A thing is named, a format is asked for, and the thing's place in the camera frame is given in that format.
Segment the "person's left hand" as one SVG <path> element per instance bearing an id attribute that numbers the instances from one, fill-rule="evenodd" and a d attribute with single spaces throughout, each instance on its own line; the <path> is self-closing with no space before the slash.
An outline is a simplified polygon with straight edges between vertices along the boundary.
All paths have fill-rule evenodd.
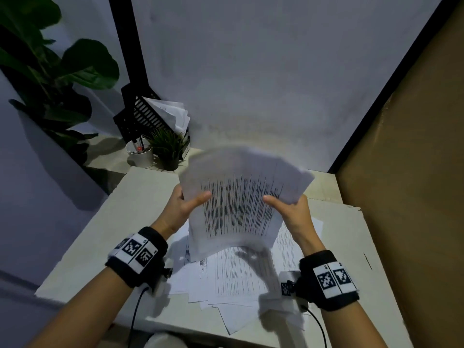
<path id="1" fill-rule="evenodd" d="M 185 210 L 185 199 L 180 184 L 177 184 L 159 217 L 151 225 L 165 240 L 175 234 L 187 221 L 193 210 Z"/>

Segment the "person's right hand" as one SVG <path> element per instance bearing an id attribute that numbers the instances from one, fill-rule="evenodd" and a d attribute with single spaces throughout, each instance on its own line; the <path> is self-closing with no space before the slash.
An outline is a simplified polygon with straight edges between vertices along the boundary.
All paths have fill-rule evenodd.
<path id="1" fill-rule="evenodd" d="M 303 240 L 309 241 L 317 234 L 311 218 L 308 198 L 302 194 L 296 203 L 289 205 L 292 207 L 291 213 L 280 214 L 283 222 L 295 242 L 300 244 Z"/>

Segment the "stack of printed paper sheets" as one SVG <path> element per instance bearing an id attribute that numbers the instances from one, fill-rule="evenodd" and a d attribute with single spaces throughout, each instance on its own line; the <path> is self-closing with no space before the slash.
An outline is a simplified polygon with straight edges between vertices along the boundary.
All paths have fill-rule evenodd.
<path id="1" fill-rule="evenodd" d="M 189 216 L 190 260 L 197 262 L 235 246 L 272 248 L 283 219 L 263 196 L 295 204 L 314 178 L 281 157 L 245 146 L 190 157 L 179 174 L 184 199 L 211 193 Z"/>

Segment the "person's left forearm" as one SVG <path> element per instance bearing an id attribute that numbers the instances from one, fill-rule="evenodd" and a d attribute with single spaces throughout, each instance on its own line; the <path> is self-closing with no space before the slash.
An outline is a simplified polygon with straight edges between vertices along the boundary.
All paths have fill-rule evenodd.
<path id="1" fill-rule="evenodd" d="M 135 288 L 105 266 L 26 348 L 95 348 Z"/>

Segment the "person's right forearm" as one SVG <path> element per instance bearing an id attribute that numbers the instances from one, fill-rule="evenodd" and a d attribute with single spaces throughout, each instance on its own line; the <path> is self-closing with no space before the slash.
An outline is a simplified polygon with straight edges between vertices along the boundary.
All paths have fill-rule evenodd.
<path id="1" fill-rule="evenodd" d="M 327 250 L 317 235 L 298 245 L 304 257 Z M 333 312 L 320 310 L 332 348 L 387 348 L 359 301 Z"/>

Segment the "small potted green plant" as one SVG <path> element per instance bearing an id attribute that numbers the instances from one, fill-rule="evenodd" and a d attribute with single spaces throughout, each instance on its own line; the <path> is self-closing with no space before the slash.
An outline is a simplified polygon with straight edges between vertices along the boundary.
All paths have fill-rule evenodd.
<path id="1" fill-rule="evenodd" d="M 143 137 L 147 139 L 164 170 L 174 171 L 178 168 L 182 154 L 189 145 L 189 138 L 165 128 L 154 129 Z"/>

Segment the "white pen cup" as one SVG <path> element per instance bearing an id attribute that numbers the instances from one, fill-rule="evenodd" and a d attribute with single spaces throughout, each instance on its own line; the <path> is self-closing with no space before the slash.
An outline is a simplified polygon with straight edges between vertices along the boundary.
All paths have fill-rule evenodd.
<path id="1" fill-rule="evenodd" d="M 153 151 L 148 140 L 142 138 L 142 142 L 144 146 L 143 151 L 138 151 L 138 145 L 135 145 L 133 141 L 129 141 L 125 146 L 125 150 L 128 154 L 127 163 L 131 167 L 150 168 L 154 164 Z"/>

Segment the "black wristband with marker tags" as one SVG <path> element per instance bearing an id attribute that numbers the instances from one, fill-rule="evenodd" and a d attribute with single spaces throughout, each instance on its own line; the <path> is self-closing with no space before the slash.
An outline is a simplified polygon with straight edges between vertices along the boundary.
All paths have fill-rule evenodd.
<path id="1" fill-rule="evenodd" d="M 323 250 L 299 261 L 300 277 L 295 284 L 297 297 L 333 312 L 359 301 L 357 286 L 329 250 Z"/>
<path id="2" fill-rule="evenodd" d="M 131 288 L 151 288 L 155 268 L 166 255 L 168 244 L 156 230 L 144 227 L 127 236 L 109 254 L 105 266 Z"/>

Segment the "pile of printed paper sheets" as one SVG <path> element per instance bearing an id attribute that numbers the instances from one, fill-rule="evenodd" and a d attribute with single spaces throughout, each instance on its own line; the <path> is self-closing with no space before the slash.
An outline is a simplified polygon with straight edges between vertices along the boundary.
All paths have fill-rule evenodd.
<path id="1" fill-rule="evenodd" d="M 269 251 L 229 247 L 201 261 L 190 260 L 189 222 L 172 237 L 166 260 L 173 273 L 164 293 L 186 294 L 200 309 L 218 308 L 229 334 L 269 310 L 304 330 L 307 313 L 301 313 L 287 281 L 296 281 L 303 253 L 285 224 Z"/>

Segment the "white papers in file holder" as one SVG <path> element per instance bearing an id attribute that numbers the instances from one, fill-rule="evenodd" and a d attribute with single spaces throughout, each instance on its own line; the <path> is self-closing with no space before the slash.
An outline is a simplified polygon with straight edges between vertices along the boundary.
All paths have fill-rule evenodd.
<path id="1" fill-rule="evenodd" d="M 143 97 L 143 99 L 155 110 L 169 128 L 182 137 L 186 135 L 190 117 L 183 103 L 162 101 L 146 97 Z"/>

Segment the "black mesh file holder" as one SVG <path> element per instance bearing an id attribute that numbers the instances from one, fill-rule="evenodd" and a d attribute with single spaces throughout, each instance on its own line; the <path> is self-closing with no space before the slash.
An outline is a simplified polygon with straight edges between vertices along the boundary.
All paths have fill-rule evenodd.
<path id="1" fill-rule="evenodd" d="M 143 99 L 143 96 L 136 95 L 130 83 L 122 87 L 121 93 L 123 96 L 124 109 L 115 115 L 113 120 L 125 143 L 128 143 L 141 135 L 148 134 L 157 128 L 172 130 L 155 112 L 155 110 Z M 148 93 L 149 96 L 147 98 L 156 99 L 155 93 L 151 88 L 149 88 Z M 189 128 L 187 129 L 187 133 L 184 137 L 190 139 Z M 181 161 L 186 158 L 189 147 L 190 143 L 185 148 Z"/>

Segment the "brown cardboard panel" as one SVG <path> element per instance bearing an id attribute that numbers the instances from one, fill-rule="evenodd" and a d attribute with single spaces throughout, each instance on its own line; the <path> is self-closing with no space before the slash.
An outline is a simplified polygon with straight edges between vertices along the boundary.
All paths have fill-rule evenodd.
<path id="1" fill-rule="evenodd" d="M 415 348 L 464 348 L 464 0 L 337 173 Z"/>

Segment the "large leafy green plant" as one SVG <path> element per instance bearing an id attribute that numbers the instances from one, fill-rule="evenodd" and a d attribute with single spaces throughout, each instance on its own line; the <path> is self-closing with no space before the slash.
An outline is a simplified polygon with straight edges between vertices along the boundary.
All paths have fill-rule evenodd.
<path id="1" fill-rule="evenodd" d="M 119 66 L 105 45 L 79 39 L 59 56 L 53 39 L 42 30 L 61 21 L 52 0 L 0 0 L 0 71 L 20 97 L 9 103 L 25 113 L 79 165 L 87 160 L 88 140 L 74 126 L 88 122 L 90 99 L 74 89 L 77 83 L 96 90 L 112 89 Z"/>

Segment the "black vertical post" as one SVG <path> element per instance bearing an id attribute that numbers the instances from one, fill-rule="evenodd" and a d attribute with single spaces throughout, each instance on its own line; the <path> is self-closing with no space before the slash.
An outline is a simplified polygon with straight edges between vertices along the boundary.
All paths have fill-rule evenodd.
<path id="1" fill-rule="evenodd" d="M 109 0 L 131 84 L 140 92 L 149 88 L 147 71 L 131 0 Z"/>

